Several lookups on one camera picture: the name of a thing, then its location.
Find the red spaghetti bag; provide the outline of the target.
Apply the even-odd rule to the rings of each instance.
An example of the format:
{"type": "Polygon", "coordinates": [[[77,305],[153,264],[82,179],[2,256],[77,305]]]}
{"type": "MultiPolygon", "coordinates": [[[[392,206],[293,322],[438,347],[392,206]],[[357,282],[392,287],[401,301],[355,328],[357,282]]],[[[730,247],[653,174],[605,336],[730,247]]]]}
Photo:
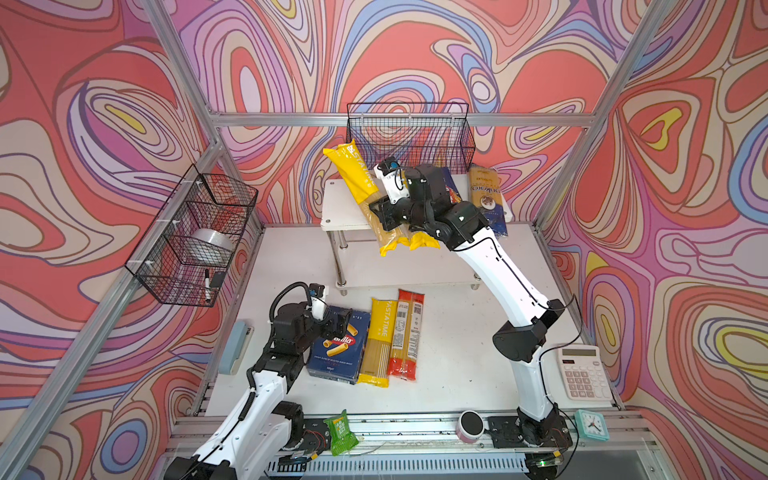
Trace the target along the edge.
{"type": "Polygon", "coordinates": [[[424,313],[424,295],[400,290],[390,349],[388,374],[416,380],[419,340],[424,313]]]}

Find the blue Barilla rigatoni box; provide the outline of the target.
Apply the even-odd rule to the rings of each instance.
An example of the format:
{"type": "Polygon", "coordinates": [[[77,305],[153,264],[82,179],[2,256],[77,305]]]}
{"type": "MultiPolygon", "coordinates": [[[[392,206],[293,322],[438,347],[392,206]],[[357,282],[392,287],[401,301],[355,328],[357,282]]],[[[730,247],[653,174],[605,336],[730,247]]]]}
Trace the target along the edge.
{"type": "Polygon", "coordinates": [[[318,339],[312,346],[306,365],[310,376],[348,383],[358,381],[368,331],[369,312],[352,310],[345,335],[332,340],[318,339]]]}

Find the blue Barilla spaghetti box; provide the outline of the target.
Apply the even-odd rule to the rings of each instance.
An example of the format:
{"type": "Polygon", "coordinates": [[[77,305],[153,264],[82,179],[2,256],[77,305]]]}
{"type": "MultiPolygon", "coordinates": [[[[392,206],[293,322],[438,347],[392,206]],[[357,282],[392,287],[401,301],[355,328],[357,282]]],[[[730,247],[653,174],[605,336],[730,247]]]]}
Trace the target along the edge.
{"type": "Polygon", "coordinates": [[[454,178],[452,176],[450,169],[448,167],[443,167],[442,172],[444,175],[446,190],[448,192],[451,203],[452,204],[460,203],[462,201],[462,198],[459,193],[459,189],[456,186],[456,183],[454,181],[454,178]]]}

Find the silver tape roll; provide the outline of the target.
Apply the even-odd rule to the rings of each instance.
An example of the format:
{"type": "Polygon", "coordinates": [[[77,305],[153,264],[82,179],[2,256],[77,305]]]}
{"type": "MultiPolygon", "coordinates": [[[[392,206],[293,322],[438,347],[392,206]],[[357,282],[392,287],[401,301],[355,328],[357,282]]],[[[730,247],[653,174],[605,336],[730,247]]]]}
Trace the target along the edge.
{"type": "Polygon", "coordinates": [[[229,236],[217,230],[200,228],[188,240],[187,251],[193,260],[209,266],[223,267],[230,261],[235,245],[229,236]]]}

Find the clear blue spaghetti bag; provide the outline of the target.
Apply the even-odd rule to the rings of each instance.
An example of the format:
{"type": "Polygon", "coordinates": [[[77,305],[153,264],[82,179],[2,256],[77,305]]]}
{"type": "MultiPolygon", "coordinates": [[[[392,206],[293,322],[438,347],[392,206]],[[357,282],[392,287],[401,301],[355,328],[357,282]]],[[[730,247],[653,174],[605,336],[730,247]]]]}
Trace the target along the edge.
{"type": "Polygon", "coordinates": [[[490,168],[473,165],[469,169],[471,202],[487,219],[497,237],[508,235],[501,184],[497,172],[490,168]]]}

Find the white pink calculator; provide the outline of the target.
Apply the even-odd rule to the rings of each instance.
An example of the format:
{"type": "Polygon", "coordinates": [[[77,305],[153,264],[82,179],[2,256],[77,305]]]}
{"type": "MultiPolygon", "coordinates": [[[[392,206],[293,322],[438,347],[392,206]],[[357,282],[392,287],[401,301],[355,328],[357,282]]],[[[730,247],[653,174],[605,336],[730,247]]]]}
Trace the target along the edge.
{"type": "Polygon", "coordinates": [[[603,402],[613,399],[597,346],[569,345],[557,350],[557,358],[570,399],[603,402]]]}

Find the green snack packet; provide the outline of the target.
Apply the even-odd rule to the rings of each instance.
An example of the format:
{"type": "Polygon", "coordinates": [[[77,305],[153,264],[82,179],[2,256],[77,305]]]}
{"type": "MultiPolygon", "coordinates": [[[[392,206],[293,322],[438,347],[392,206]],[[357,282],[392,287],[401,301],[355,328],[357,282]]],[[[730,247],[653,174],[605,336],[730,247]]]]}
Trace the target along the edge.
{"type": "Polygon", "coordinates": [[[333,456],[340,456],[354,449],[359,440],[351,430],[348,412],[344,409],[340,414],[324,420],[330,434],[330,451],[333,456]]]}

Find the yellow Pastatime spaghetti bag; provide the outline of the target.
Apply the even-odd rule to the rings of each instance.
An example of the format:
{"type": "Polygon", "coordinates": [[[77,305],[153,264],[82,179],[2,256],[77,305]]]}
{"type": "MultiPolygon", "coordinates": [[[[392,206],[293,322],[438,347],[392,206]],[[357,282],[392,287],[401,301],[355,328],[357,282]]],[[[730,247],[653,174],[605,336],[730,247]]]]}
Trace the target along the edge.
{"type": "Polygon", "coordinates": [[[358,382],[379,388],[389,386],[389,361],[398,302],[372,300],[371,320],[358,382]]]}
{"type": "Polygon", "coordinates": [[[409,246],[410,237],[400,226],[388,231],[383,227],[379,218],[371,211],[370,206],[384,198],[384,194],[376,185],[373,176],[360,154],[355,141],[343,143],[334,148],[325,148],[323,154],[333,163],[350,191],[367,225],[372,229],[379,252],[385,257],[398,246],[409,246]]]}

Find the light blue stapler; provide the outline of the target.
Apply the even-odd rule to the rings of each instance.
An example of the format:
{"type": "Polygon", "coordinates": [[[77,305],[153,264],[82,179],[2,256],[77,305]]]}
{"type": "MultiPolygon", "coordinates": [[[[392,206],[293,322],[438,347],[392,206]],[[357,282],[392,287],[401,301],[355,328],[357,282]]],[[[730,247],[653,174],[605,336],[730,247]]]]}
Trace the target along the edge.
{"type": "Polygon", "coordinates": [[[242,362],[252,337],[252,327],[238,320],[232,327],[218,365],[219,375],[234,375],[242,362]]]}

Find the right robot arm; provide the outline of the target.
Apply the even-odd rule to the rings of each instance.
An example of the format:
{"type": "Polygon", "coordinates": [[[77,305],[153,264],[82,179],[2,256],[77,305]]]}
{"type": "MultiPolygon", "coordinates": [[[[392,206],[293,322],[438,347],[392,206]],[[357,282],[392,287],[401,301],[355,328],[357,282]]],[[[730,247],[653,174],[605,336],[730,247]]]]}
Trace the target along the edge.
{"type": "Polygon", "coordinates": [[[389,157],[374,167],[374,174],[385,196],[370,210],[382,227],[406,226],[441,242],[472,268],[502,306],[507,321],[492,342],[511,362],[519,394],[519,435],[530,446],[542,445],[559,419],[541,373],[542,347],[566,306],[541,294],[525,277],[479,207],[452,199],[441,168],[430,164],[403,168],[389,157]]]}

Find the white two-tier shelf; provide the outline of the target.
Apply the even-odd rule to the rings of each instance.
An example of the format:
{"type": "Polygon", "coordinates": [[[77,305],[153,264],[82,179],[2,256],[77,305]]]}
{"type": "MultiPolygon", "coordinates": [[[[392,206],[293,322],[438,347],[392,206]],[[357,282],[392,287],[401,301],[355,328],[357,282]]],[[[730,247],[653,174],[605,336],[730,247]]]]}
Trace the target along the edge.
{"type": "Polygon", "coordinates": [[[468,285],[476,289],[481,284],[474,271],[445,247],[398,246],[381,256],[370,225],[342,180],[325,185],[321,228],[331,244],[336,286],[342,294],[358,288],[468,285]]]}

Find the small round speaker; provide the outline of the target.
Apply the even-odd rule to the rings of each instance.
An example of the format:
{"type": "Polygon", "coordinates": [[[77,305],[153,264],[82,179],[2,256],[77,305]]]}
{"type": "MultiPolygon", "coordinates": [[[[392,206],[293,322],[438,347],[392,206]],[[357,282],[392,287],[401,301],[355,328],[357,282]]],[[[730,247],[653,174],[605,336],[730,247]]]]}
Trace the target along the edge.
{"type": "Polygon", "coordinates": [[[457,438],[467,444],[476,443],[485,432],[482,417],[474,410],[463,411],[456,422],[457,438]]]}

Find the teal alarm clock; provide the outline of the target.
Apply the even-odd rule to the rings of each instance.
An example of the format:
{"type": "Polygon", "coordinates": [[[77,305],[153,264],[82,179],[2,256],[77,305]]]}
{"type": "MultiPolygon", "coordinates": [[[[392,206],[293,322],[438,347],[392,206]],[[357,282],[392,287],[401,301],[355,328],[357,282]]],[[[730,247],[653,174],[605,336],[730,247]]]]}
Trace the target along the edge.
{"type": "Polygon", "coordinates": [[[605,418],[599,412],[579,409],[576,412],[575,420],[581,436],[602,442],[610,440],[605,418]]]}

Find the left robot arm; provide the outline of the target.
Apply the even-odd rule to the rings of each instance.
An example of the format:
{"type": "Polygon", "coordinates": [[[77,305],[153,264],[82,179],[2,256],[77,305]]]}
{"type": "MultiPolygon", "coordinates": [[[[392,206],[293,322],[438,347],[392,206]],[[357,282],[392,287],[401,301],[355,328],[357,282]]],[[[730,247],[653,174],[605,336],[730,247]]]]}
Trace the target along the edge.
{"type": "Polygon", "coordinates": [[[210,438],[190,457],[176,457],[165,479],[257,479],[284,449],[303,443],[303,407],[286,399],[318,339],[340,339],[352,311],[321,300],[270,311],[270,335],[246,370],[248,388],[210,438]]]}

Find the black marker pen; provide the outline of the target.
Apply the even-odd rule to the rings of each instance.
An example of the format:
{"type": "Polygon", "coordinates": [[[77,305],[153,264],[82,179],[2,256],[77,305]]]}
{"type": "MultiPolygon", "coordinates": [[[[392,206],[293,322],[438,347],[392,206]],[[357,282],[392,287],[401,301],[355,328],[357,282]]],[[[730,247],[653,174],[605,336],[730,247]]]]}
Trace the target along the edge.
{"type": "Polygon", "coordinates": [[[210,271],[209,269],[204,270],[204,295],[205,295],[205,302],[207,304],[210,304],[212,302],[212,293],[211,293],[211,284],[210,284],[210,271]]]}

